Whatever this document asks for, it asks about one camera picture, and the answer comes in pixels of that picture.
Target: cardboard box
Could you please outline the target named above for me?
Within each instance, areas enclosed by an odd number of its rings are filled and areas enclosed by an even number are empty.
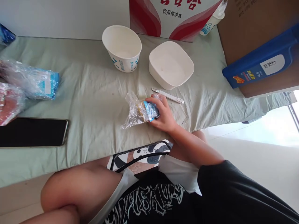
[[[218,24],[227,65],[298,22],[298,0],[229,0],[225,18]],[[299,86],[297,71],[299,57],[295,55],[293,63],[285,71],[242,86],[240,90],[245,97],[252,97]]]
[[[221,0],[130,0],[136,33],[192,42]]]

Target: smartphone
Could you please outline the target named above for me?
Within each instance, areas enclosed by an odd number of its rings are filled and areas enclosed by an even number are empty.
[[[68,127],[65,119],[18,117],[0,126],[0,148],[62,146]]]

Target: white paper cup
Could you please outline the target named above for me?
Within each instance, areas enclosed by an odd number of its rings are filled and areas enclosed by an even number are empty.
[[[206,36],[224,18],[224,15],[224,13],[221,16],[213,14],[199,34]]]
[[[127,73],[135,71],[142,44],[133,30],[119,25],[107,27],[102,41],[118,70]]]

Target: mattress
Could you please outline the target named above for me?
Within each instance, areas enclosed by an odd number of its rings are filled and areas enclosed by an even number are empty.
[[[118,71],[102,41],[18,37],[1,58],[60,73],[55,100],[28,100],[21,116],[70,120],[61,147],[0,149],[0,187],[154,143],[168,136],[148,124],[125,130],[128,91],[139,99],[162,89],[149,73],[149,54],[167,39],[139,35],[142,51],[137,69]],[[218,30],[193,43],[176,41],[194,62],[193,75],[168,91],[185,104],[168,101],[176,121],[192,132],[210,126],[252,120],[291,104],[290,95],[244,98],[222,75],[226,66]]]

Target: clear plastic bag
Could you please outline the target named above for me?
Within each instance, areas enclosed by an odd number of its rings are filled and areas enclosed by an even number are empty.
[[[160,94],[154,94],[154,98],[161,100]],[[160,116],[157,106],[151,102],[139,100],[133,92],[129,92],[126,101],[130,105],[129,115],[121,129],[126,129],[138,124],[151,122]]]
[[[20,87],[28,98],[54,100],[59,74],[34,68],[14,60],[0,60],[0,75],[10,84]]]
[[[226,9],[226,6],[227,6],[227,1],[222,1],[220,3],[220,5],[218,6],[218,8],[216,9],[216,11],[214,12],[214,14],[217,16],[217,17],[221,17]]]
[[[0,126],[7,125],[22,112],[25,99],[20,87],[0,82]]]

